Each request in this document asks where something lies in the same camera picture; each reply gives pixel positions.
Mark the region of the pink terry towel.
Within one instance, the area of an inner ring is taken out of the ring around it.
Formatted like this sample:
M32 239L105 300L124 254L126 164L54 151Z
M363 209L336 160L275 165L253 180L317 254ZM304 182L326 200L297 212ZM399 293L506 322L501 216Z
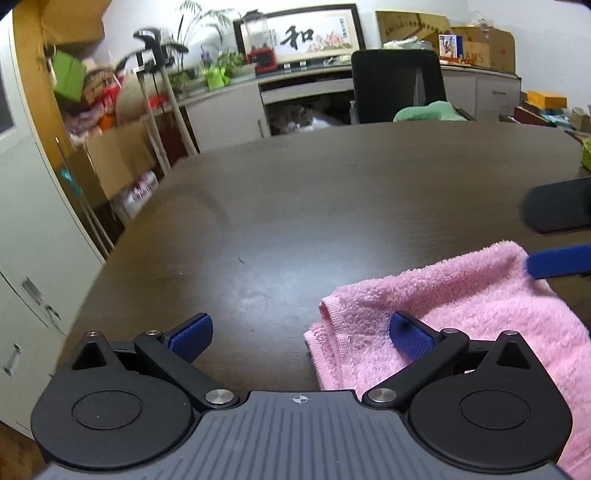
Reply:
M304 334L324 390L366 391L408 365L389 336L404 310L440 331L476 340L516 330L565 398L573 428L560 467L590 476L590 334L549 284L526 272L526 251L503 241L398 276L341 286L320 304L321 320Z

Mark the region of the green tissue box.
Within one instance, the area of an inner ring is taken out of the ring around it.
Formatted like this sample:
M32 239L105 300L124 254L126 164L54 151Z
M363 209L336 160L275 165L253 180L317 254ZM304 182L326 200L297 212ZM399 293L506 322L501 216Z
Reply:
M588 172L591 172L591 138L587 138L583 142L581 165Z

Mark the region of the white printed rice sack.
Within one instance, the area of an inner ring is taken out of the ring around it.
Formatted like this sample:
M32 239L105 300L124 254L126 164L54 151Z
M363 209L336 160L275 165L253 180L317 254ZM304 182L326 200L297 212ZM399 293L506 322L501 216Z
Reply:
M156 175L146 171L114 197L111 206L124 226L137 216L158 186Z

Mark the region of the green plush cushion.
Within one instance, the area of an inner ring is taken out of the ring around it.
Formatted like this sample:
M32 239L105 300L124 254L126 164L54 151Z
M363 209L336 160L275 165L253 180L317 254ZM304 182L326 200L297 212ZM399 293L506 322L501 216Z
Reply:
M410 122L410 121L466 121L454 106L447 101L436 101L429 105L412 106L400 110L394 116L394 122Z

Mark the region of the white metal filing cabinet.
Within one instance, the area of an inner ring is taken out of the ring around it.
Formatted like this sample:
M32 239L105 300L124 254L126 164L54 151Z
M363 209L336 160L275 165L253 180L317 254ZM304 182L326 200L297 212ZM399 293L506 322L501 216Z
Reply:
M79 307L103 266L51 168L1 21L1 420L28 436Z

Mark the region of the stacked cardboard boxes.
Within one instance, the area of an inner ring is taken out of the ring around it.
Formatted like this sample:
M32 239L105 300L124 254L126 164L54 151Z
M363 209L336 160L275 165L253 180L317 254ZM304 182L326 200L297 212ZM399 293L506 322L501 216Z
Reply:
M443 15L396 10L378 10L376 19L385 48L430 44L445 62L516 73L514 36L486 22L452 26Z

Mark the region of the large brown cardboard box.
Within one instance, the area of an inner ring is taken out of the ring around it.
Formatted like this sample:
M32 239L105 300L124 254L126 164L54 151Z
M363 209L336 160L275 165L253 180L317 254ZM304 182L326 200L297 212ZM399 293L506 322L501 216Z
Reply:
M90 138L67 165L87 202L97 208L154 168L156 160L145 124L137 121Z

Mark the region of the black office chair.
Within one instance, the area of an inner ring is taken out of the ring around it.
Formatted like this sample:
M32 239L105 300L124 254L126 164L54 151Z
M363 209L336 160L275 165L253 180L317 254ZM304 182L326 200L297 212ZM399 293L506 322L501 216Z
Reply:
M352 76L356 117L361 124L394 122L404 108L449 102L439 57L431 50L356 51ZM453 106L466 121L474 119Z

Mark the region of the grey sideboard cabinet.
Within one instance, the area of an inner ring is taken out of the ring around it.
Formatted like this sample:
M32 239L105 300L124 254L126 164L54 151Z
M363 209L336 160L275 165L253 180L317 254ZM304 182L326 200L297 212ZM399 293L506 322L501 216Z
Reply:
M467 66L441 66L447 99L480 121L497 121L520 104L522 79ZM349 65L263 75L178 102L197 150L204 153L311 127L315 117L356 122Z

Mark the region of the potted green plants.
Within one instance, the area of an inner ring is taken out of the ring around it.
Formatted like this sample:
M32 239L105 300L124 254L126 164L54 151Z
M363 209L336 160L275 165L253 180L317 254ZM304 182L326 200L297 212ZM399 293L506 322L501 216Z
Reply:
M214 66L224 51L224 41L233 26L231 9L201 6L182 1L177 25L165 34L164 43L172 58L168 78L175 94L185 93L191 83Z

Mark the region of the golf clubs bundle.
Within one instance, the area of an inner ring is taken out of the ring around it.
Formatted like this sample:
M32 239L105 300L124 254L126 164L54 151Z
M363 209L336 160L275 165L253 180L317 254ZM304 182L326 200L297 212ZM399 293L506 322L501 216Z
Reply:
M175 41L163 41L161 32L154 27L143 27L133 33L133 38L143 46L125 55L115 66L115 73L125 70L127 62L134 58L135 75L143 104L146 110L145 124L148 139L154 149L156 159L164 176L171 170L171 164L163 144L160 130L155 117L155 111L171 112L179 131L182 144L188 155L197 155L197 147L189 134L183 114L181 113L176 94L168 75L168 69L175 63L175 54L184 55L188 48Z

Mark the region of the red blender base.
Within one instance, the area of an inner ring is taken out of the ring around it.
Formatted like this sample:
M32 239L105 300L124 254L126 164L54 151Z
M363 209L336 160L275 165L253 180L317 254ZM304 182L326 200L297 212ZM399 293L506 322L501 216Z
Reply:
M249 53L246 54L246 60L247 63L254 66L256 75L276 71L279 67L276 60L276 52L274 52L273 47L266 44L260 48L252 46Z

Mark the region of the green cardboard box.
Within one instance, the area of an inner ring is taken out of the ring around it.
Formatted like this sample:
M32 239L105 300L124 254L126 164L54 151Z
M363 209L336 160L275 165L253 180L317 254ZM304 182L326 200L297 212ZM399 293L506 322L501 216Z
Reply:
M55 84L53 92L56 96L79 102L82 96L86 76L85 65L77 58L57 50L52 59Z

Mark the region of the framed calligraphy picture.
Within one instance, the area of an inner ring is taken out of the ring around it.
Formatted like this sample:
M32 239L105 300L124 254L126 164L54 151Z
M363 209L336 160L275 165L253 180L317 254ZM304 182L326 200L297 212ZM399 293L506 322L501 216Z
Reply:
M273 13L249 11L233 23L238 52L273 47L279 68L322 62L366 48L356 5L294 8Z

